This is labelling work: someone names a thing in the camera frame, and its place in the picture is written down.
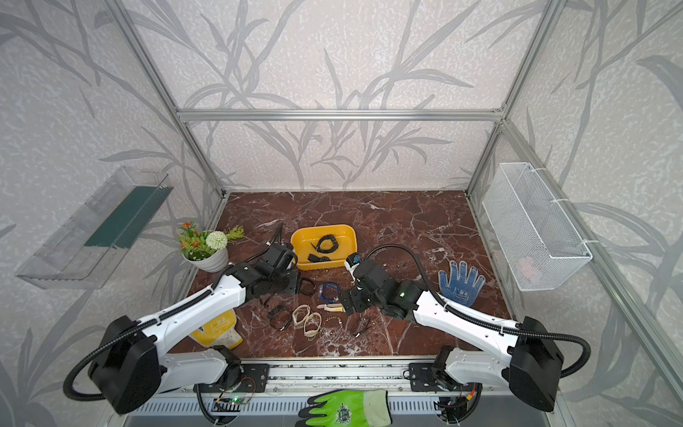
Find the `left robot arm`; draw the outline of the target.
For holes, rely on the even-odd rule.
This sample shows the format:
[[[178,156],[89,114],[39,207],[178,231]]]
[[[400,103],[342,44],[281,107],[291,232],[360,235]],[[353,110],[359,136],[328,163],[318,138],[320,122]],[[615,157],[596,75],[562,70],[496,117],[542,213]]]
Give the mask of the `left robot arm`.
[[[207,322],[262,295],[297,291],[297,255],[281,225],[265,249],[231,263],[215,283],[157,313],[112,321],[99,347],[67,374],[62,391],[74,401],[106,400],[117,414],[135,411],[159,393],[214,384],[235,366],[222,346],[199,353],[170,351]]]

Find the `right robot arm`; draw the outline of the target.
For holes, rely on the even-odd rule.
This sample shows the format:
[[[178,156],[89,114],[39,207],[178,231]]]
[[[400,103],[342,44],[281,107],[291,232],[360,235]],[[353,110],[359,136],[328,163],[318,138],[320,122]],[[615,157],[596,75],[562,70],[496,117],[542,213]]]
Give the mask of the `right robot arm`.
[[[371,307],[395,320],[431,327],[475,346],[473,352],[445,347],[432,368],[437,384],[508,387],[522,402],[544,412],[555,407],[560,379],[574,375],[589,361],[590,344],[572,334],[551,333],[534,318],[504,320],[447,299],[421,279],[397,281],[370,257],[350,254],[344,266],[353,287],[340,296],[348,315]]]

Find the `black band watch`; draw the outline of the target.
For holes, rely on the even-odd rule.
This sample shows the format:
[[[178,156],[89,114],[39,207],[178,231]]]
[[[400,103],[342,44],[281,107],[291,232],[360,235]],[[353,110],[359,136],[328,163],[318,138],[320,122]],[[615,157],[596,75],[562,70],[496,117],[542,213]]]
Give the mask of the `black band watch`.
[[[279,304],[268,312],[267,319],[271,328],[282,332],[292,324],[292,310],[284,304]]]

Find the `chunky black watch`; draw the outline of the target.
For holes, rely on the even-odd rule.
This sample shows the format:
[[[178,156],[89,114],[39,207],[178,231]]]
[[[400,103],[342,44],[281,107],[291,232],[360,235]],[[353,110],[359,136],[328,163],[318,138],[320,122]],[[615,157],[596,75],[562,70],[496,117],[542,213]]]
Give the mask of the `chunky black watch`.
[[[331,259],[326,255],[309,254],[308,261],[310,263],[327,263],[330,262]]]

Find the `blue translucent watch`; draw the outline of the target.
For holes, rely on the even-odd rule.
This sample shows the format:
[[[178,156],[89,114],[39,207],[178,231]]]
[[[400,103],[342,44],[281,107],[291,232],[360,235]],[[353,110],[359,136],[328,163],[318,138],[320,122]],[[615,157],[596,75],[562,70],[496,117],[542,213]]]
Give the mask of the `blue translucent watch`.
[[[323,284],[318,293],[319,300],[324,304],[336,304],[339,302],[341,288],[334,283]]]

